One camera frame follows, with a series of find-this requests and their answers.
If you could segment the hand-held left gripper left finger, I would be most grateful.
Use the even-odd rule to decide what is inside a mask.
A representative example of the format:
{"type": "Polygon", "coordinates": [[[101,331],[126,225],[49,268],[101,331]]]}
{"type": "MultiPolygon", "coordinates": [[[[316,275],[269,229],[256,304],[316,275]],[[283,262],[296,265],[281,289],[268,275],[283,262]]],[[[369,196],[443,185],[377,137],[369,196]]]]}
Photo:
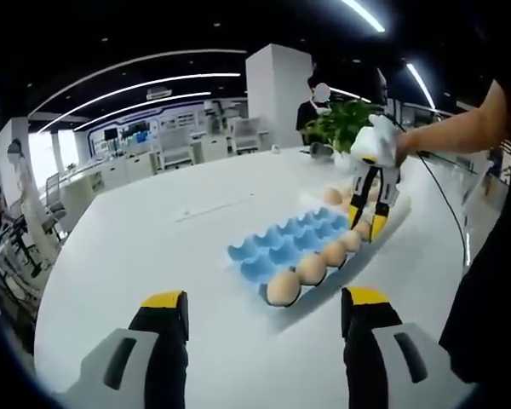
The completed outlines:
{"type": "Polygon", "coordinates": [[[169,291],[147,298],[128,328],[104,338],[61,395],[65,408],[184,408],[188,298],[169,291]]]}

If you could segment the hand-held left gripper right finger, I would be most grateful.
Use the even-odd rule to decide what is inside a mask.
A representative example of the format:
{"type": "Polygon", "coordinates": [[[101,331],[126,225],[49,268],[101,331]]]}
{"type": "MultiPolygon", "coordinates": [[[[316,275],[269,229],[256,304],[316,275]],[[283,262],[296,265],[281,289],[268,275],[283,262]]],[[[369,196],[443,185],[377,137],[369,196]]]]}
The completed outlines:
{"type": "Polygon", "coordinates": [[[350,408],[461,408],[475,386],[451,369],[448,353],[387,297],[342,288],[343,361],[350,408]]]}

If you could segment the person's right hand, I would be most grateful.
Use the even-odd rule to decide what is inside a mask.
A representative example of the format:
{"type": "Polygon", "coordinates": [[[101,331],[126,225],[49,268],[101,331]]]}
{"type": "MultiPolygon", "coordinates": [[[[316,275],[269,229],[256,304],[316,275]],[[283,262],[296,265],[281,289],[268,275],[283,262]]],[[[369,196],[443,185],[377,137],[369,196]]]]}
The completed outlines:
{"type": "Polygon", "coordinates": [[[420,130],[418,129],[409,130],[398,135],[395,153],[395,163],[397,168],[401,167],[409,154],[415,153],[419,149],[419,139],[420,130]]]}

